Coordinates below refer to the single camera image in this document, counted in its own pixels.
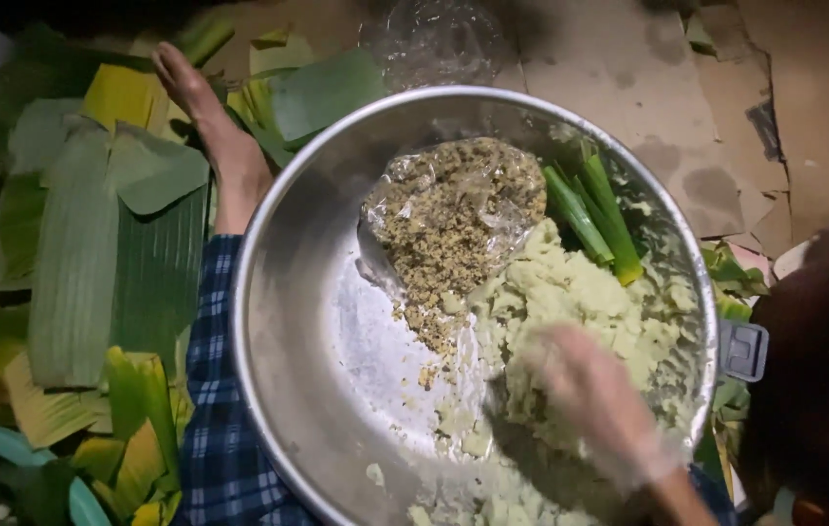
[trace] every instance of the stainless steel basin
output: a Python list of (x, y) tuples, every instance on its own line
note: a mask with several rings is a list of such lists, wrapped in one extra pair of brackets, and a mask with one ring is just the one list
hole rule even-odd
[[(488, 136), (548, 156), (568, 132), (593, 137), (627, 181), (622, 191), (654, 208), (637, 227), (667, 237), (672, 250), (655, 260), (698, 293), (699, 309), (684, 320), (698, 341), (684, 341), (686, 358), (672, 365), (691, 379), (664, 396), (688, 408), (679, 415), (687, 444), (700, 436), (716, 375), (712, 289), (686, 221), (648, 169), (580, 116), (525, 94), (466, 86), (397, 94), (329, 127), (280, 174), (249, 225), (233, 291), (242, 393), (278, 472), (322, 519), (405, 524), (425, 470), (444, 484), (472, 469), (433, 447), (432, 397), (442, 389), (401, 385), (417, 378), (429, 351), (358, 274), (363, 198), (400, 153)], [(372, 463), (385, 488), (367, 478)]]

